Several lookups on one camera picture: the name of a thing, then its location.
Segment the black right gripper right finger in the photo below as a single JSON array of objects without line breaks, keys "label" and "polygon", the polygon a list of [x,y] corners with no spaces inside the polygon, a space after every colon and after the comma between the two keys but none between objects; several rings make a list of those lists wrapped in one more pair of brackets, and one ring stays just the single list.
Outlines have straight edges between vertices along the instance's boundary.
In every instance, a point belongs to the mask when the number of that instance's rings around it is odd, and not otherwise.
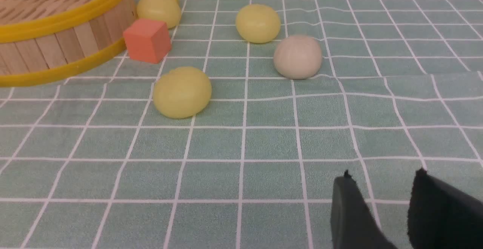
[{"label": "black right gripper right finger", "polygon": [[481,249],[482,201],[421,168],[409,201],[408,237],[414,249]]}]

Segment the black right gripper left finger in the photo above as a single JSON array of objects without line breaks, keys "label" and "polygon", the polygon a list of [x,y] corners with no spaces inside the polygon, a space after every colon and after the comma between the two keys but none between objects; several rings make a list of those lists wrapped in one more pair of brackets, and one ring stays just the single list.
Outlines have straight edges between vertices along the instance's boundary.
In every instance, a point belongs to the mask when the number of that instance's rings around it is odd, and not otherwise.
[{"label": "black right gripper left finger", "polygon": [[396,248],[377,226],[348,170],[333,182],[331,235],[334,249]]}]

